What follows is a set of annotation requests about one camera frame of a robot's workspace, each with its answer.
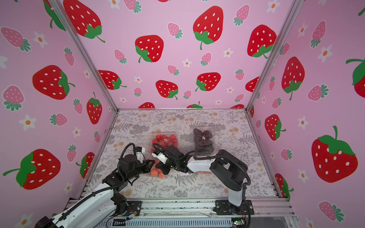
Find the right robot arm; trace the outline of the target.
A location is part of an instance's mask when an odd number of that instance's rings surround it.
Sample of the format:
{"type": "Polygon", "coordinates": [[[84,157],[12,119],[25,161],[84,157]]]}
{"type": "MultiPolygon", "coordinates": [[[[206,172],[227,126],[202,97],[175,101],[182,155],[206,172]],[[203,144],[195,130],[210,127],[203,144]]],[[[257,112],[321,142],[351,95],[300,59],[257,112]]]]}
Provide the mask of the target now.
{"type": "Polygon", "coordinates": [[[215,212],[250,214],[246,190],[252,182],[247,173],[248,166],[241,160],[225,150],[219,150],[212,156],[198,156],[195,151],[183,154],[174,146],[163,148],[154,143],[153,148],[152,156],[159,160],[156,167],[162,170],[163,174],[167,175],[171,169],[189,174],[211,172],[229,189],[226,212],[223,211],[224,207],[219,205],[214,209],[215,212]]]}

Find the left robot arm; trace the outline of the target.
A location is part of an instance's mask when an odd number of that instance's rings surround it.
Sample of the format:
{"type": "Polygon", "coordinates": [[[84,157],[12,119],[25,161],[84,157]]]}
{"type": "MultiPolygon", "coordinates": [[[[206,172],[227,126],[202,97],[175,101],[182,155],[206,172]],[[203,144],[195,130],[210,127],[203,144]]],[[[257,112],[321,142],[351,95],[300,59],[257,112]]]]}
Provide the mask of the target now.
{"type": "Polygon", "coordinates": [[[144,157],[144,148],[128,144],[117,167],[91,193],[75,205],[52,218],[43,217],[36,228],[93,228],[112,212],[124,213],[128,203],[120,192],[140,175],[150,173],[154,160],[144,157]]]}

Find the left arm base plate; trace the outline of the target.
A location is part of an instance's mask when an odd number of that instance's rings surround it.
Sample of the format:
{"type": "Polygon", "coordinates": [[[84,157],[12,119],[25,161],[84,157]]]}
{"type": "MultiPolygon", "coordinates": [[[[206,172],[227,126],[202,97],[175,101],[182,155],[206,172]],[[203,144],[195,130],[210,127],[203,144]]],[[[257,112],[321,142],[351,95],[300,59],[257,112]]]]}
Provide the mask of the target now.
{"type": "Polygon", "coordinates": [[[129,218],[139,216],[142,208],[142,201],[130,201],[121,194],[112,197],[111,200],[116,206],[113,216],[125,216],[129,218]]]}

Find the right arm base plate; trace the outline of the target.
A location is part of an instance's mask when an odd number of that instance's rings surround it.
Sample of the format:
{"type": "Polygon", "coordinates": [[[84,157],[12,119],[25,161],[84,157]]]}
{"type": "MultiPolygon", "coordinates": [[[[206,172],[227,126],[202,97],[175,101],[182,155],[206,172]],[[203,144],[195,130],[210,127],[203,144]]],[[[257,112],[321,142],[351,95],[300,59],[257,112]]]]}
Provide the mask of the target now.
{"type": "Polygon", "coordinates": [[[250,200],[244,200],[240,206],[229,203],[228,200],[216,200],[213,211],[217,215],[254,215],[254,209],[250,200]]]}

